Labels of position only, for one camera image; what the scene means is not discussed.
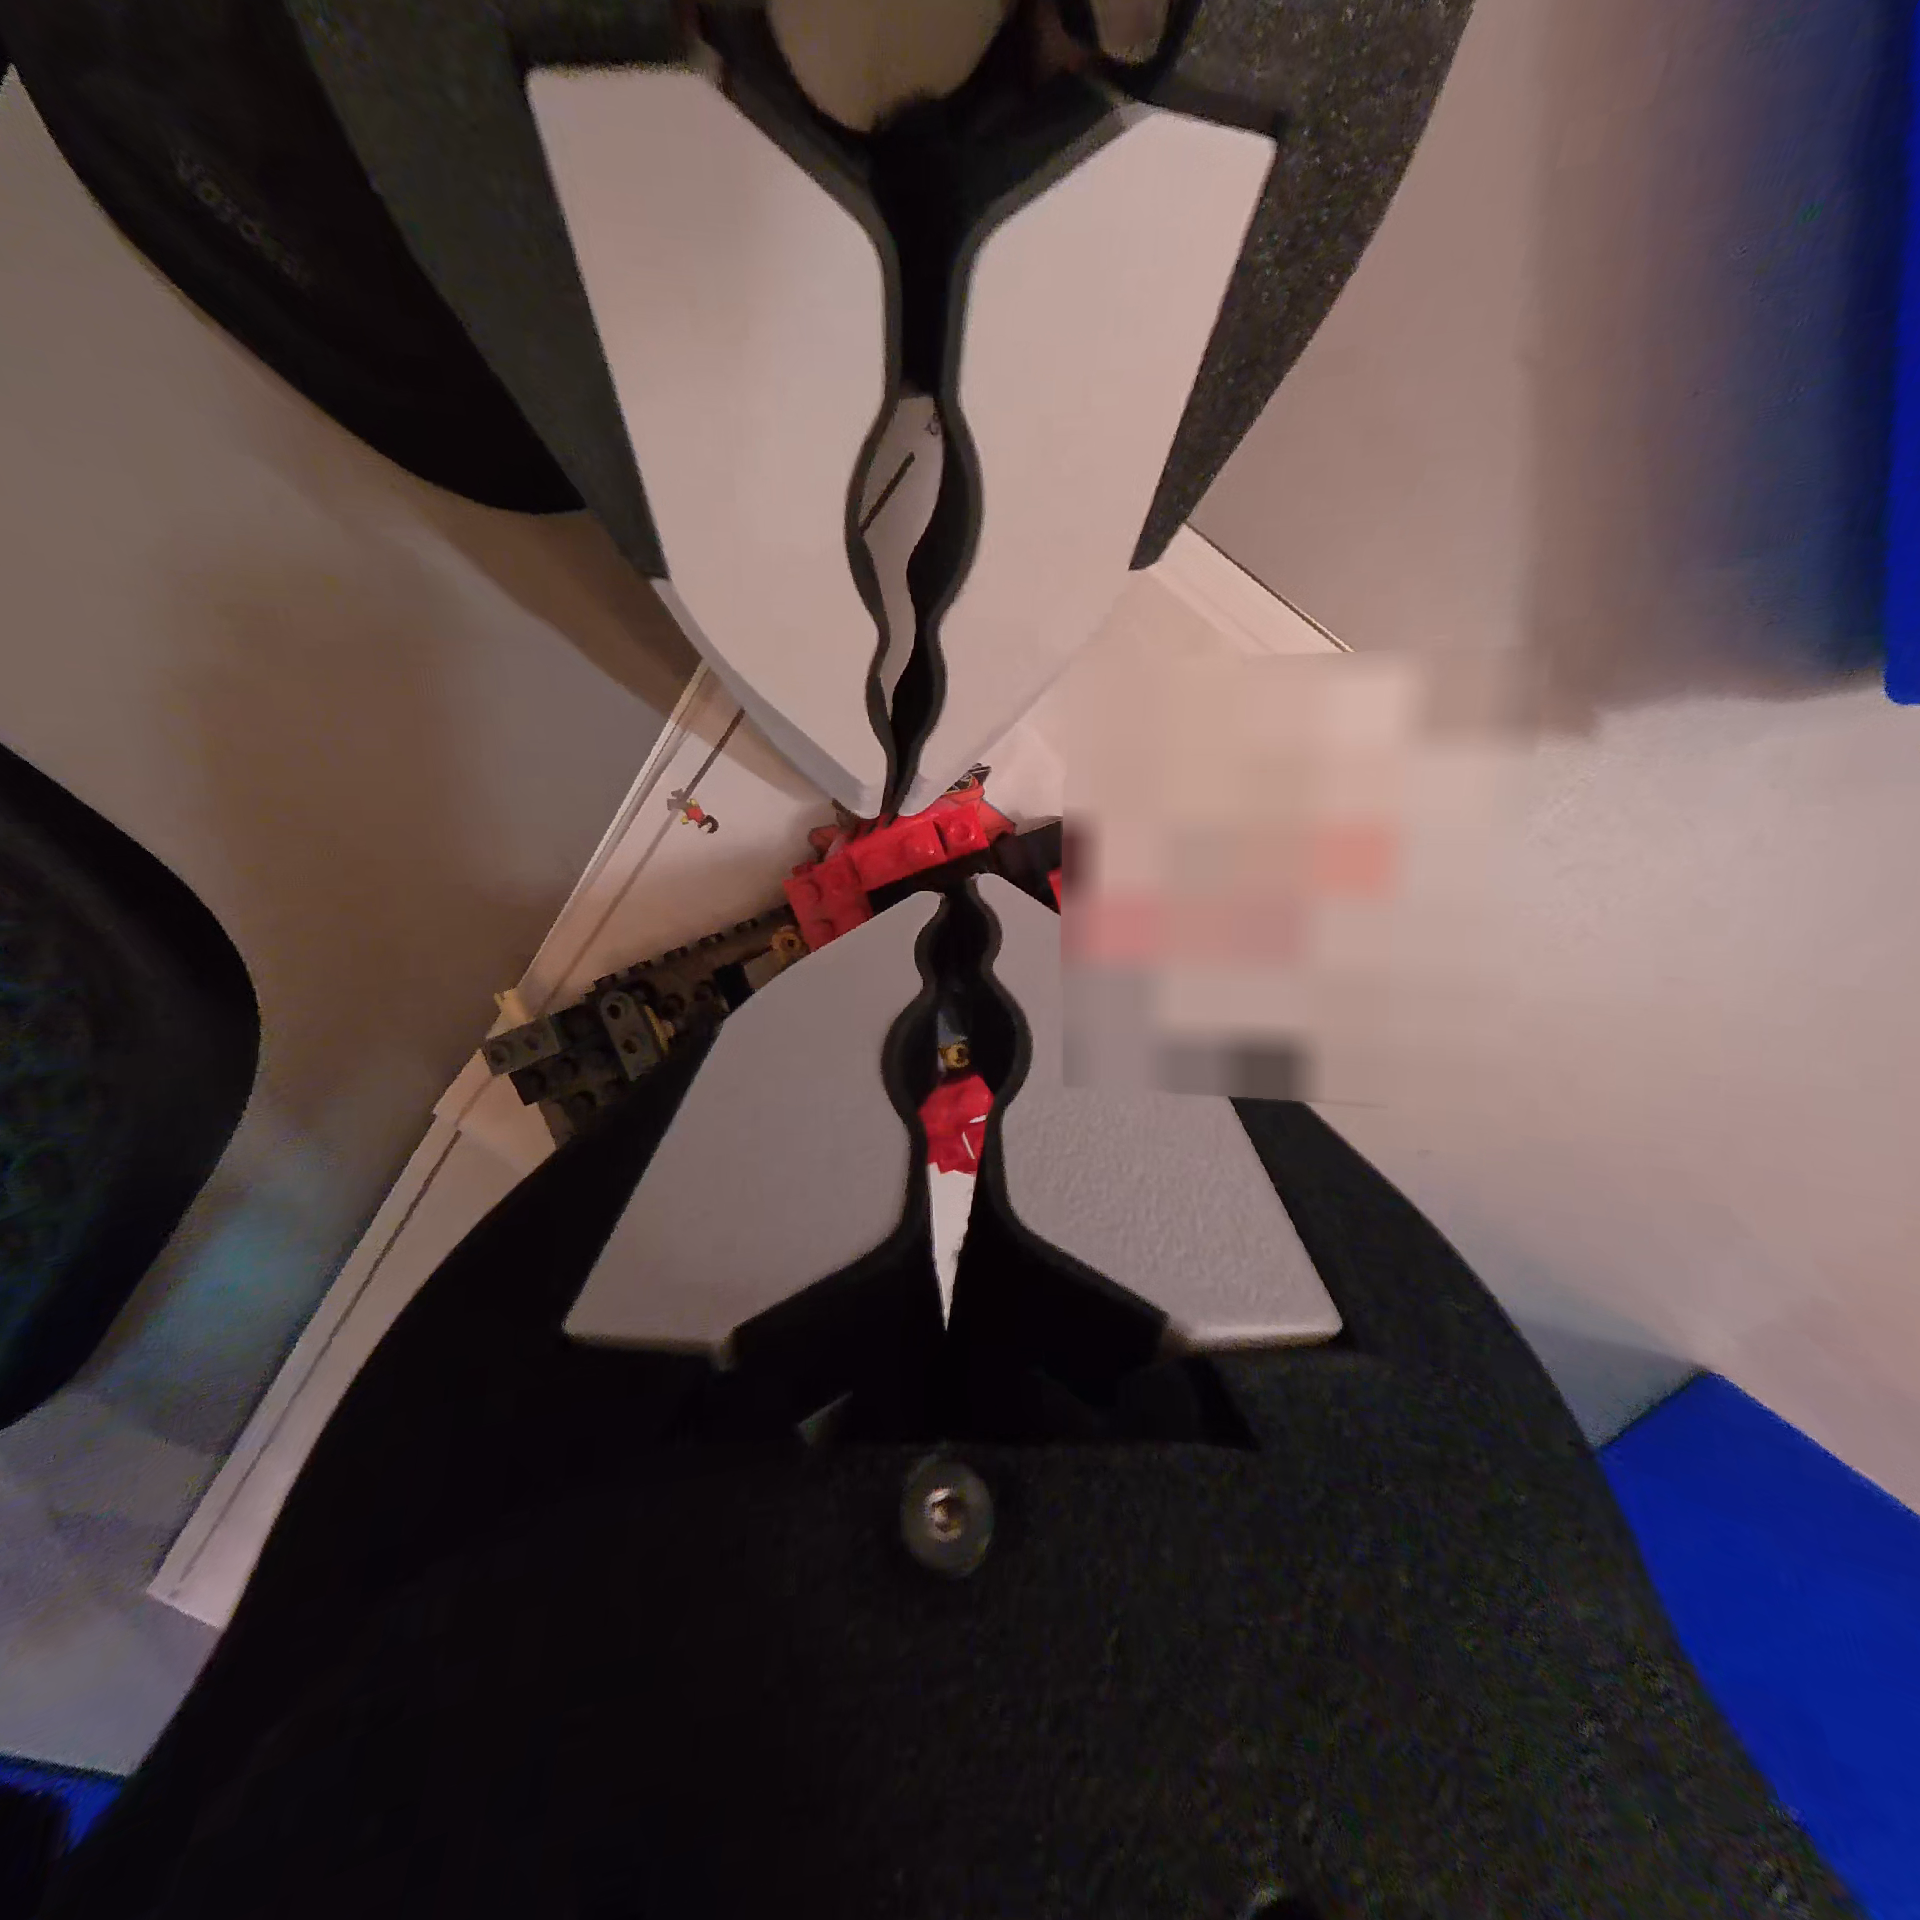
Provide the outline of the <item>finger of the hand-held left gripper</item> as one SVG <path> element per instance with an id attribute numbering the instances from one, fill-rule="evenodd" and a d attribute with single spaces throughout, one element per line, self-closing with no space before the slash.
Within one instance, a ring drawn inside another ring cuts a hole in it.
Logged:
<path id="1" fill-rule="evenodd" d="M 533 68 L 528 108 L 658 540 L 656 589 L 754 729 L 879 814 L 887 636 L 856 540 L 899 402 L 899 251 L 771 49 Z"/>
<path id="2" fill-rule="evenodd" d="M 967 243 L 939 389 L 963 553 L 899 811 L 1018 726 L 1125 589 L 1272 159 L 1268 131 L 1125 104 Z"/>

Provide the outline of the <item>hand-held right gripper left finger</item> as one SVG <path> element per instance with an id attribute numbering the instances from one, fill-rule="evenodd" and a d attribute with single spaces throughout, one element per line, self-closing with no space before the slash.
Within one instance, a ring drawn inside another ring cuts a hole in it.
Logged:
<path id="1" fill-rule="evenodd" d="M 721 1356 L 894 1230 L 906 1299 L 939 1305 L 924 1153 L 880 1065 L 937 912 L 906 896 L 721 1021 L 563 1320 L 574 1341 Z"/>

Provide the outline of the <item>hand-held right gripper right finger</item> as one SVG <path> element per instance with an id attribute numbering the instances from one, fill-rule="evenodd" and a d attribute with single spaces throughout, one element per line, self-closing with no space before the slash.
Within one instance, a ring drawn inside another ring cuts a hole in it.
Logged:
<path id="1" fill-rule="evenodd" d="M 946 1329 L 1049 1373 L 1323 1347 L 1337 1311 L 1228 1097 L 1065 1082 L 1060 919 L 967 880 L 991 1102 Z"/>

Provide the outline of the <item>red and black lego car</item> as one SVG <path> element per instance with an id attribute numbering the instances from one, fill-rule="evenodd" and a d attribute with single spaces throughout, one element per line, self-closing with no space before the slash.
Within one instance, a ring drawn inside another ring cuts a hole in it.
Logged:
<path id="1" fill-rule="evenodd" d="M 986 777 L 986 768 L 967 772 L 924 814 L 815 831 L 777 906 L 516 1020 L 481 1044 L 481 1065 L 542 1116 L 555 1144 L 568 1144 L 594 1134 L 671 1057 L 709 1044 L 779 972 L 915 891 L 989 875 L 1057 912 L 1065 823 L 1018 831 Z"/>

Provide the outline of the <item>lego instruction booklet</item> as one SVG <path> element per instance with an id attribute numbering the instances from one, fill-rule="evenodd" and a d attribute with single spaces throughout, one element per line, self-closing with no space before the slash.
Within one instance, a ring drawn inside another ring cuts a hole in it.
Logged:
<path id="1" fill-rule="evenodd" d="M 1191 530 L 1133 575 L 1070 675 L 1000 741 L 989 798 L 1020 823 L 1060 811 L 1068 699 L 1090 674 L 1135 655 L 1336 655 L 1349 646 Z M 632 788 L 587 860 L 495 1030 L 563 1006 L 649 953 L 691 944 L 779 899 L 805 831 L 829 806 L 696 667 Z M 159 1561 L 146 1597 L 225 1628 L 308 1453 L 393 1317 L 432 1269 L 544 1156 L 550 1137 L 473 1056 L 433 1104 L 425 1140 L 377 1203 L 228 1463 Z"/>

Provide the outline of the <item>black dimpled cushion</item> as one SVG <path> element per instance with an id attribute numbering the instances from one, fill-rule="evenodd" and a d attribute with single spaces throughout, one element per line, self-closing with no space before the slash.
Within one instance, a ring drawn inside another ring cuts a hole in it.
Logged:
<path id="1" fill-rule="evenodd" d="M 481 505 L 584 505 L 410 259 L 284 3 L 3 3 L 3 68 L 110 224 L 346 434 Z"/>
<path id="2" fill-rule="evenodd" d="M 203 899 L 3 750 L 3 1425 L 128 1311 L 243 1116 L 256 1040 Z"/>

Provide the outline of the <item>blue divided plastic bin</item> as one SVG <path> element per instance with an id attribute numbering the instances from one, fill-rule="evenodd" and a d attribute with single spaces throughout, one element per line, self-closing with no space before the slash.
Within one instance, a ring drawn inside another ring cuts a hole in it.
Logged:
<path id="1" fill-rule="evenodd" d="M 1915 1918 L 1915 1512 L 1716 1375 L 1601 1449 L 1679 1639 L 1872 1918 Z"/>

